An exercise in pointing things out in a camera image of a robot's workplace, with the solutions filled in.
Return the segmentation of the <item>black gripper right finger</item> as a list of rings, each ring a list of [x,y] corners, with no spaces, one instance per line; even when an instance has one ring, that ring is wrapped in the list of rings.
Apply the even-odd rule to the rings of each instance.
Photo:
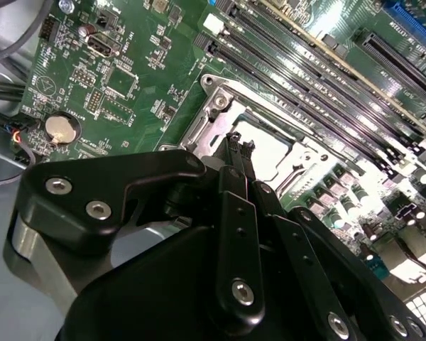
[[[244,143],[245,174],[253,181],[261,225],[277,260],[273,293],[295,340],[426,340],[426,326],[360,258],[304,207],[283,209],[275,192],[256,180]]]

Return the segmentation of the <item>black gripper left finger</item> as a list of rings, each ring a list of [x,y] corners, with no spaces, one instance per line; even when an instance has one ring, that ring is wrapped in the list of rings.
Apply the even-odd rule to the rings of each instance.
[[[93,281],[179,232],[258,226],[237,134],[210,158],[173,149],[41,163],[18,189],[9,239],[65,318]]]

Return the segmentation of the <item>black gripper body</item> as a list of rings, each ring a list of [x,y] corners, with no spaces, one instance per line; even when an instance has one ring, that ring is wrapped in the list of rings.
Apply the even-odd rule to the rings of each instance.
[[[195,227],[90,283],[64,340],[327,340],[288,257],[262,252],[254,226]]]

